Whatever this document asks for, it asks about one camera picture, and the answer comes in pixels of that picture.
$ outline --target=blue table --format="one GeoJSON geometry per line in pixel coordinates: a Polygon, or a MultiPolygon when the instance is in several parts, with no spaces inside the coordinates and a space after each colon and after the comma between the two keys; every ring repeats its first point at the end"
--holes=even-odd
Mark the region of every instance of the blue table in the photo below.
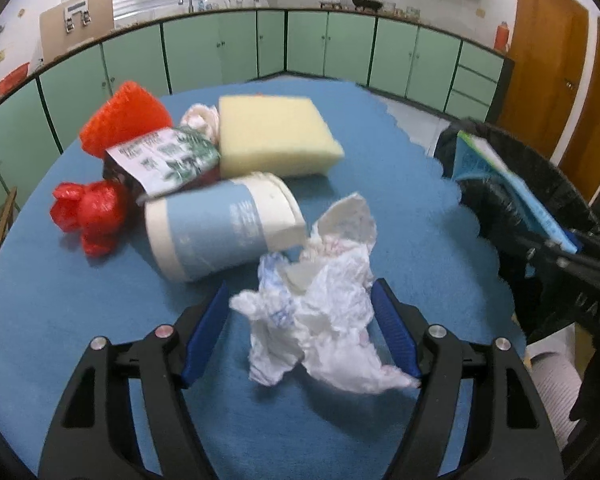
{"type": "MultiPolygon", "coordinates": [[[[371,256],[401,301],[430,322],[482,343],[523,335],[510,318],[508,286],[498,278],[496,251],[478,238],[478,222],[459,206],[455,183],[357,86],[335,81],[280,79],[183,92],[163,98],[175,120],[191,104],[213,105],[224,94],[310,97],[346,158],[329,177],[289,179],[309,225],[335,200],[359,191],[378,222],[371,256]]],[[[197,284],[167,282],[152,260],[143,226],[105,260],[90,261],[77,237],[49,217],[51,192],[62,181],[92,182],[102,162],[74,142],[53,165],[18,216],[0,251],[0,430],[34,472],[56,403],[95,335],[113,343],[142,338],[173,322],[218,279],[232,293],[257,286],[248,265],[197,284]]],[[[370,332],[387,359],[375,322],[370,332]]],[[[205,375],[185,392],[205,450],[222,480],[380,479],[394,455],[417,392],[343,394],[297,367],[274,388],[248,380],[249,325],[230,313],[205,375]]],[[[159,471],[142,411],[139,384],[132,402],[146,466],[159,471]]],[[[463,384],[443,472],[459,459],[470,384],[463,384]]]]}

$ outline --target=blue gripper pad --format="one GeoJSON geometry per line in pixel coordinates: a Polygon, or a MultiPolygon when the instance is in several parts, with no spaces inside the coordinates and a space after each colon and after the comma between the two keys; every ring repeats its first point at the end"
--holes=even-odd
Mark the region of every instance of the blue gripper pad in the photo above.
{"type": "Polygon", "coordinates": [[[226,283],[222,282],[187,342],[187,357],[180,374],[182,381],[187,386],[191,386],[205,372],[206,364],[216,346],[228,314],[229,289],[226,283]]]}
{"type": "Polygon", "coordinates": [[[371,304],[395,365],[410,376],[421,378],[416,342],[378,281],[371,287],[371,304]]]}

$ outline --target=crumpled tissue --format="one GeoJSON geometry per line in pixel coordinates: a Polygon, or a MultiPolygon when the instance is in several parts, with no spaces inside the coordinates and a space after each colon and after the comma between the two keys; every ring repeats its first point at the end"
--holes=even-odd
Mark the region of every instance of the crumpled tissue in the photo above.
{"type": "Polygon", "coordinates": [[[244,290],[229,303],[250,321],[250,379],[273,386],[301,362],[314,379],[348,392],[420,386],[383,365],[369,341],[376,237],[368,205],[354,193],[313,225],[298,263],[280,253],[261,257],[258,291],[244,290]]]}
{"type": "Polygon", "coordinates": [[[189,107],[180,119],[180,126],[188,126],[199,131],[214,146],[220,143],[220,115],[215,106],[205,106],[200,103],[189,107]]]}

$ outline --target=metal screw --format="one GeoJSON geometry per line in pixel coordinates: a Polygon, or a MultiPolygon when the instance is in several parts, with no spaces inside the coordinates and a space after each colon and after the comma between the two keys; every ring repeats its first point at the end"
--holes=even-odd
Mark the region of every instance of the metal screw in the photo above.
{"type": "Polygon", "coordinates": [[[154,330],[155,336],[160,339],[167,339],[173,334],[173,326],[171,325],[160,325],[154,330]]]}
{"type": "Polygon", "coordinates": [[[107,338],[101,335],[94,337],[89,346],[92,350],[102,350],[107,345],[107,338]]]}
{"type": "Polygon", "coordinates": [[[587,301],[587,295],[584,292],[581,292],[580,294],[578,294],[578,297],[576,298],[576,306],[581,307],[585,304],[586,301],[587,301]]]}
{"type": "Polygon", "coordinates": [[[429,327],[429,335],[436,339],[442,339],[446,335],[446,328],[442,325],[431,325],[429,327]]]}
{"type": "Polygon", "coordinates": [[[506,352],[511,348],[511,343],[506,337],[499,337],[496,339],[496,346],[503,352],[506,352]]]}

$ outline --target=red mesh scrubber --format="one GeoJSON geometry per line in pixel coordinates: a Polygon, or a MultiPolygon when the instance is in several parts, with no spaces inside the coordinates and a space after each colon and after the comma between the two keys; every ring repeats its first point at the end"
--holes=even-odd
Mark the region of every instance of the red mesh scrubber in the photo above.
{"type": "Polygon", "coordinates": [[[98,158],[107,148],[173,126],[164,105],[138,83],[127,81],[80,131],[82,149],[98,158]]]}

